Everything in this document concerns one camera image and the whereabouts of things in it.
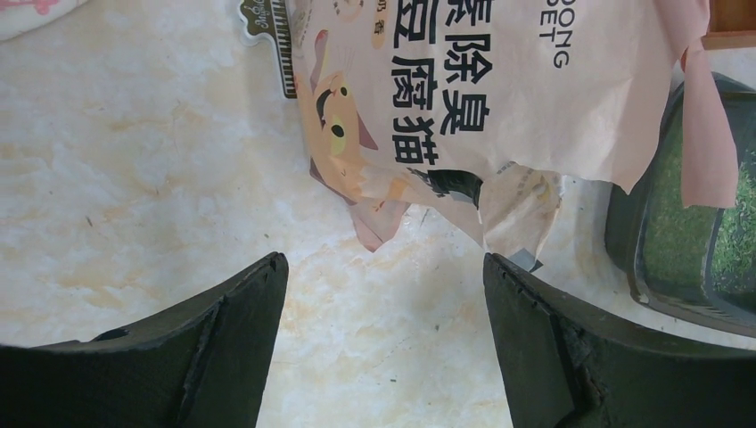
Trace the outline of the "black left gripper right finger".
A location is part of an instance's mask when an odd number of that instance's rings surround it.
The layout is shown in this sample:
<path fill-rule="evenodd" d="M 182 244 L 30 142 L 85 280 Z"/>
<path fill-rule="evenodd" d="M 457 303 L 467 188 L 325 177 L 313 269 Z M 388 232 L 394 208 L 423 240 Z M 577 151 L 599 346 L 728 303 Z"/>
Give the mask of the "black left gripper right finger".
<path fill-rule="evenodd" d="M 754 426 L 753 351 L 628 321 L 497 254 L 483 283 L 514 426 Z"/>

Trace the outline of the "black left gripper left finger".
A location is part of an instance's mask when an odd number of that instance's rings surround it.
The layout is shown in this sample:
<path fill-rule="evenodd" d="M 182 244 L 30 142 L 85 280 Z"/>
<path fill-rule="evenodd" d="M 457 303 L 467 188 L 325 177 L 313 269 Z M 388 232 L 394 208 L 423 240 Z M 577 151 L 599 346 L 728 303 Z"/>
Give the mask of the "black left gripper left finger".
<path fill-rule="evenodd" d="M 288 274 L 273 252 L 89 342 L 3 345 L 2 426 L 255 426 Z"/>

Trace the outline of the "orange cat litter bag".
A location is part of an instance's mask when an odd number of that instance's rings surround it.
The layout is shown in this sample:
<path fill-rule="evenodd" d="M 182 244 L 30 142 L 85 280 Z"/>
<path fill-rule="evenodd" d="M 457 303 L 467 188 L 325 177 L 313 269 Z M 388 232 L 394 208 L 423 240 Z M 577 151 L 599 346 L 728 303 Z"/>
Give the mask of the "orange cat litter bag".
<path fill-rule="evenodd" d="M 530 266 L 567 176 L 630 191 L 685 64 L 681 200 L 735 202 L 735 144 L 702 39 L 705 1 L 291 1 L 312 175 L 358 240 L 432 206 Z"/>

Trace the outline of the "piano-key bag clip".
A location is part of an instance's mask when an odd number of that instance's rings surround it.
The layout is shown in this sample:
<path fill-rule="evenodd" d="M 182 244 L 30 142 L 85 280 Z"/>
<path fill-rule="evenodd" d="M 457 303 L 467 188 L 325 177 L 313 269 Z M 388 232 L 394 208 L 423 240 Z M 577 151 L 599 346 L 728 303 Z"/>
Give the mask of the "piano-key bag clip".
<path fill-rule="evenodd" d="M 268 41 L 278 65 L 283 97 L 296 99 L 292 64 L 292 37 L 284 0 L 241 0 L 236 8 L 247 45 Z"/>

